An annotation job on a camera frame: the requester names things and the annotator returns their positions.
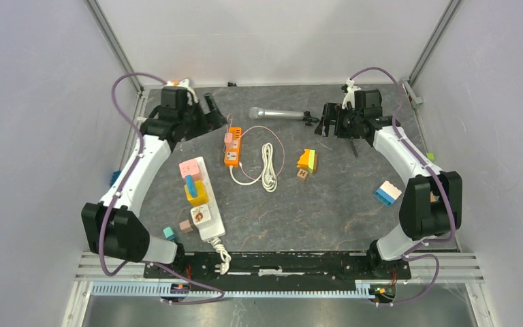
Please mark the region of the pink charger with cable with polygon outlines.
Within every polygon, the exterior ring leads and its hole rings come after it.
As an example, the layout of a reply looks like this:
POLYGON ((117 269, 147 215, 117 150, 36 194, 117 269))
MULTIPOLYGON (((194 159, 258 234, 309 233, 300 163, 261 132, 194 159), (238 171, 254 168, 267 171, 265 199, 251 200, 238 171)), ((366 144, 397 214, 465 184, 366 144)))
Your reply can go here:
MULTIPOLYGON (((225 134, 228 132, 230 127, 239 127, 233 122, 233 114, 229 114, 227 117, 227 127, 225 128, 225 134)), ((271 130, 269 127, 263 125, 254 125, 249 128, 242 128, 242 137, 241 137, 241 152, 240 152, 240 163, 237 168, 228 168, 229 176, 232 181, 240 186, 251 186, 257 183, 261 183, 263 188, 268 192, 273 192, 277 186, 281 172, 283 171, 285 165, 285 146, 282 140, 278 137, 277 133, 271 130), (275 168, 274 159, 275 159, 275 149, 274 144, 269 141, 263 143, 261 148, 261 168, 257 175, 252 175, 251 173, 245 172, 244 167, 244 154, 247 149, 247 138, 252 131, 267 131, 271 136, 274 137, 274 140, 277 141, 279 149, 282 152, 281 164, 279 168, 275 168)))

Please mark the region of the grey microphone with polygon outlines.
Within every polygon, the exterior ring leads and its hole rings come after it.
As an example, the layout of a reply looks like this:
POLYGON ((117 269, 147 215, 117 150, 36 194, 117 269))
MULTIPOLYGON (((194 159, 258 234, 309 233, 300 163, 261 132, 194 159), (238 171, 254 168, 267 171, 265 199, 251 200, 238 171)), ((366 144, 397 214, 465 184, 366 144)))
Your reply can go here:
POLYGON ((304 113, 291 110, 271 110, 262 107, 251 107, 249 108, 249 117, 251 119, 289 119, 301 121, 304 118, 304 113))

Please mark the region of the orange power strip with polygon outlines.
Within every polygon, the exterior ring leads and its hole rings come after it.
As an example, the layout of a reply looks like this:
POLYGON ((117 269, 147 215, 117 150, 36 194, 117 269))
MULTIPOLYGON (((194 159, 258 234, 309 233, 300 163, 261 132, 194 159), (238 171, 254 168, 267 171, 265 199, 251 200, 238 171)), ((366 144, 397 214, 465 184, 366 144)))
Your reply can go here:
POLYGON ((230 127, 224 135, 224 157, 223 162, 228 168, 237 168, 240 163, 241 152, 241 127, 230 127))

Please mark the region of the colourful toy block stack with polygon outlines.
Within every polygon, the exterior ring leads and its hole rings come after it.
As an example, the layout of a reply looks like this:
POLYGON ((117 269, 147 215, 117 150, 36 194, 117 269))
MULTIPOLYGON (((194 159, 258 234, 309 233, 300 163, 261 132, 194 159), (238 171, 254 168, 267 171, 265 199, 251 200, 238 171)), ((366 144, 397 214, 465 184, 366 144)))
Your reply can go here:
POLYGON ((296 167, 299 169, 304 169, 310 172, 311 174, 316 173, 317 171, 317 153, 314 149, 304 149, 303 154, 297 161, 296 167))

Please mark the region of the pink cube socket adapter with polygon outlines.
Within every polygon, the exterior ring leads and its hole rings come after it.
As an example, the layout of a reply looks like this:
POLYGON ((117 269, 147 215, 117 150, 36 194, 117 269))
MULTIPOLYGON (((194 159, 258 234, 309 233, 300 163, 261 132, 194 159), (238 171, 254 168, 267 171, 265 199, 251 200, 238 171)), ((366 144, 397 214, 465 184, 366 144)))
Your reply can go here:
POLYGON ((183 179, 190 176, 194 181, 202 180, 202 169, 200 168, 199 161, 196 158, 181 162, 178 167, 183 179))

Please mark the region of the blue rounded adapter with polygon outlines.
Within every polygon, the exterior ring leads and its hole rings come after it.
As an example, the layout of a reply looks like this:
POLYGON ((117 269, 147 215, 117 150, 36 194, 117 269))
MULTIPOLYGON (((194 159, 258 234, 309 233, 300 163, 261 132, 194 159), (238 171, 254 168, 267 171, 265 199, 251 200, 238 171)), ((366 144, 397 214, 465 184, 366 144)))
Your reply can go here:
POLYGON ((193 177, 188 174, 185 177, 186 193, 189 198, 196 198, 198 196, 197 188, 193 177))

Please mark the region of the wooden letter cube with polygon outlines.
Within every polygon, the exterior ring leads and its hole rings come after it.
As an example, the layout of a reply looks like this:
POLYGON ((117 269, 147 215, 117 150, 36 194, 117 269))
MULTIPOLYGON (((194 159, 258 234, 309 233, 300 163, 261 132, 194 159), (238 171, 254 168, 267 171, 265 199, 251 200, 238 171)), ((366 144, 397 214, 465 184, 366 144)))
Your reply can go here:
POLYGON ((300 168, 296 174, 296 178, 300 181, 306 181, 308 176, 309 176, 309 172, 302 168, 300 168))

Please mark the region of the yellow cube socket adapter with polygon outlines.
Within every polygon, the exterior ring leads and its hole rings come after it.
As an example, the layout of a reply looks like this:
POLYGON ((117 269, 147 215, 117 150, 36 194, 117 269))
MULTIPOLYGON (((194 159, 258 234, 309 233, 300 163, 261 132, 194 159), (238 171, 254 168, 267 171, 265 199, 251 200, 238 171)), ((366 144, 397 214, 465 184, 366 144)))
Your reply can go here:
POLYGON ((203 181, 195 181, 193 185, 185 185, 187 201, 192 207, 201 206, 209 202, 206 187, 203 181))

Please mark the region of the white cube adapter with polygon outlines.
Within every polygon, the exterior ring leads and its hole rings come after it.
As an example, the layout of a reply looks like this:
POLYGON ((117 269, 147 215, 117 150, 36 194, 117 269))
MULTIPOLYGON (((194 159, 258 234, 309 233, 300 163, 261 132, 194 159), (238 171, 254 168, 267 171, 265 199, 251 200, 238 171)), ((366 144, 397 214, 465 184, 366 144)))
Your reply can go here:
POLYGON ((197 228, 208 227, 212 223, 209 205, 203 204, 191 209, 191 219, 197 228))

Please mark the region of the white multicolour power strip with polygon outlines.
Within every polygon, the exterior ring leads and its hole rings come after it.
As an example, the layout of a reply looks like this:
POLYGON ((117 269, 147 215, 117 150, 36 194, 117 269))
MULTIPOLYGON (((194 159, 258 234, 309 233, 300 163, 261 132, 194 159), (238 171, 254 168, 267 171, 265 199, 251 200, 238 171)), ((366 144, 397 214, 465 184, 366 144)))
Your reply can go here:
POLYGON ((223 220, 221 217, 221 213, 219 211, 219 207, 217 205, 217 201, 215 198, 215 193, 212 188, 212 183, 209 178, 209 173, 207 171, 205 161, 203 157, 196 157, 196 159, 199 161, 200 168, 202 169, 202 180, 209 197, 209 202, 207 205, 209 205, 210 213, 212 215, 212 223, 205 228, 197 228, 195 226, 195 230, 198 231, 200 238, 202 241, 211 244, 212 246, 217 246, 221 244, 221 237, 225 235, 225 227, 223 225, 223 220))

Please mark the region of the small pink plug adapter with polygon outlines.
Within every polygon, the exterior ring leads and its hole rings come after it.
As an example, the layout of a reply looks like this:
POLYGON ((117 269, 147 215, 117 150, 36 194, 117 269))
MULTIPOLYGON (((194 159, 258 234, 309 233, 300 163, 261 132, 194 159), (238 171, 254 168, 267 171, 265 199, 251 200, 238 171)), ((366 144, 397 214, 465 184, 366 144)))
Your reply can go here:
POLYGON ((195 230, 195 226, 190 219, 186 219, 184 221, 181 221, 179 223, 180 231, 183 233, 190 233, 195 230))

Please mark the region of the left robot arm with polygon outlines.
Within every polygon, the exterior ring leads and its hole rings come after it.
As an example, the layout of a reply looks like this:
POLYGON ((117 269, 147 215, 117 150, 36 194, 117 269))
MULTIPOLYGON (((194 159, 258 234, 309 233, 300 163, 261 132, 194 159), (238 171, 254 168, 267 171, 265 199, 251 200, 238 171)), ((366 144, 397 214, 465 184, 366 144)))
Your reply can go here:
POLYGON ((84 205, 86 239, 100 258, 158 262, 173 278, 186 271, 187 260, 178 254, 180 246, 151 235, 138 216, 148 188, 175 146, 227 123, 212 94, 204 94, 204 99, 207 112, 191 87, 163 87, 160 104, 136 127, 136 144, 118 178, 98 202, 84 205))

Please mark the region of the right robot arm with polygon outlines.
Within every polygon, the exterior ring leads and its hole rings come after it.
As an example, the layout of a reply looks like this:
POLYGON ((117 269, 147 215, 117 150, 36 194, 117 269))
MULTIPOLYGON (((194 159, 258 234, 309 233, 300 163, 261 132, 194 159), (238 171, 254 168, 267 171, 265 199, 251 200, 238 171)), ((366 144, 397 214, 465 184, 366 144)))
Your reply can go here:
POLYGON ((382 154, 405 184, 398 225, 374 241, 366 269, 375 278, 393 270, 421 245, 447 243, 462 225, 462 177, 431 162, 410 141, 392 115, 383 115, 379 89, 343 86, 339 104, 323 107, 315 133, 337 138, 363 139, 382 154))

